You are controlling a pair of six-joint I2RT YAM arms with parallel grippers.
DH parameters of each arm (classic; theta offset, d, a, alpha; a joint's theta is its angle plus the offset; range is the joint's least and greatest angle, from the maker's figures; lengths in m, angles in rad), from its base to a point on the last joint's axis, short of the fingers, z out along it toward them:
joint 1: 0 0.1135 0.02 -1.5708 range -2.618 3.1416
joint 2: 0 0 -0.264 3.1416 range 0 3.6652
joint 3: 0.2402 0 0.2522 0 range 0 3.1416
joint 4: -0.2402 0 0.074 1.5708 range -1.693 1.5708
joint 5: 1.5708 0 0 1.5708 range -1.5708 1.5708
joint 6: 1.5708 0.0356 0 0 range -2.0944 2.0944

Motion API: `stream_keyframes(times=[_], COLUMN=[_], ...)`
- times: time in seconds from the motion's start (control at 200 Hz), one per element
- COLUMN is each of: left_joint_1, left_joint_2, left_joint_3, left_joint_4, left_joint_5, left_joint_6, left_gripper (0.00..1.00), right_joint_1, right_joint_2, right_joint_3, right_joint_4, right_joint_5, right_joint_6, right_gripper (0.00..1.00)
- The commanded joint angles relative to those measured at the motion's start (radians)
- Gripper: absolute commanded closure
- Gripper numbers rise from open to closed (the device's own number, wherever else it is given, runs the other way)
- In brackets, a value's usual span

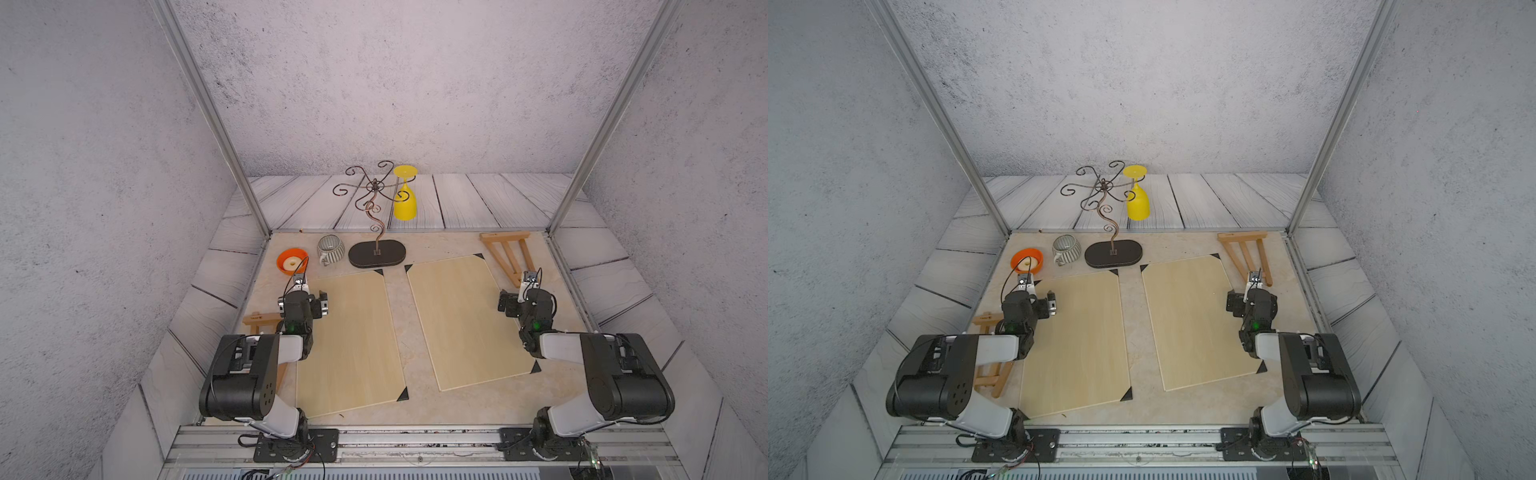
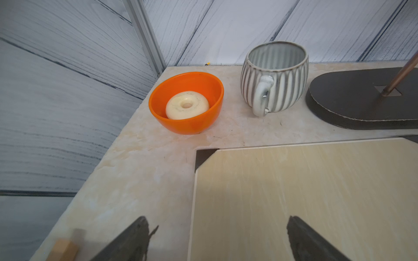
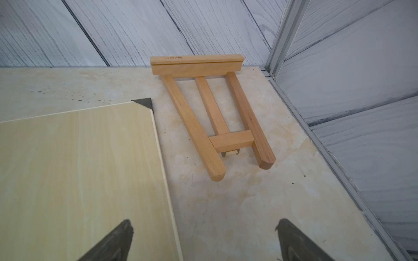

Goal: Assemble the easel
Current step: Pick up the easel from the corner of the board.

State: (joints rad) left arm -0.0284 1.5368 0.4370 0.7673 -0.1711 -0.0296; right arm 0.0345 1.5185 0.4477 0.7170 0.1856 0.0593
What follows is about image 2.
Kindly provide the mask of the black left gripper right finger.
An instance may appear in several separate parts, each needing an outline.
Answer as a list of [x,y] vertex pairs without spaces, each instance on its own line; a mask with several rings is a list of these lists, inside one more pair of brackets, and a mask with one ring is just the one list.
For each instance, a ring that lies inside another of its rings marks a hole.
[[298,216],[290,216],[287,234],[295,261],[349,261]]

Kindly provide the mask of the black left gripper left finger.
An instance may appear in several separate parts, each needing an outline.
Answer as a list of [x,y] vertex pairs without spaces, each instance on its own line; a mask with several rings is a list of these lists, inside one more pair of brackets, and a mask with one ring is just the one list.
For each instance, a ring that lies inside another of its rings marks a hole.
[[140,216],[91,261],[146,261],[151,237],[158,228],[150,232],[146,217]]

